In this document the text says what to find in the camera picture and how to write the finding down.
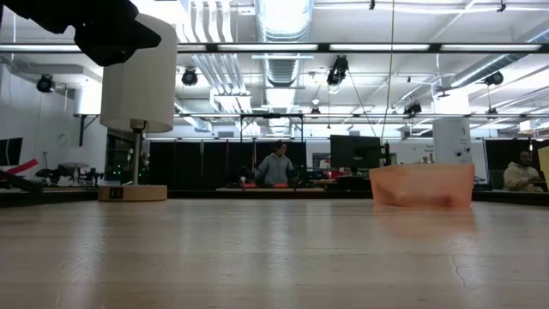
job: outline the white lamp shade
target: white lamp shade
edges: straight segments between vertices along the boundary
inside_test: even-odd
[[[63,156],[61,165],[66,167],[89,167],[89,152],[83,147],[69,148]]]
[[[107,128],[132,131],[130,120],[145,120],[148,132],[173,129],[178,37],[173,27],[149,15],[137,21],[162,37],[155,48],[141,49],[124,64],[106,67],[100,122]]]

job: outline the stage light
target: stage light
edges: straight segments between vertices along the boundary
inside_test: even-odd
[[[198,82],[198,76],[196,75],[196,69],[194,67],[186,67],[181,82],[185,86],[195,86]]]
[[[421,112],[421,104],[419,102],[414,102],[412,105],[404,108],[405,115],[415,115]]]
[[[491,85],[501,85],[502,83],[504,82],[504,75],[501,74],[499,71],[488,76],[485,80],[484,80],[484,83],[488,86],[491,86]]]
[[[329,86],[338,86],[345,79],[345,72],[347,72],[348,70],[349,62],[347,61],[347,57],[345,55],[337,56],[337,59],[334,62],[334,66],[329,71],[328,79],[326,80],[326,82]]]
[[[43,94],[50,94],[54,92],[55,82],[53,82],[53,75],[43,74],[36,83],[36,88]]]

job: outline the table surface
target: table surface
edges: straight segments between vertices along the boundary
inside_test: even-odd
[[[549,209],[168,200],[0,209],[0,308],[545,308]]]

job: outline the white wall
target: white wall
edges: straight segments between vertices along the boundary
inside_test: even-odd
[[[0,139],[23,138],[20,163],[36,159],[39,165],[20,175],[31,179],[45,168],[56,168],[66,150],[78,146],[80,119],[73,115],[75,102],[60,94],[42,94],[36,84],[1,67]],[[84,145],[91,165],[103,171],[106,154],[106,128],[95,121],[85,132]]]

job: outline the white panel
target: white panel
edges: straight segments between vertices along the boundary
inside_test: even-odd
[[[441,118],[433,122],[436,163],[470,164],[471,130],[467,118]]]

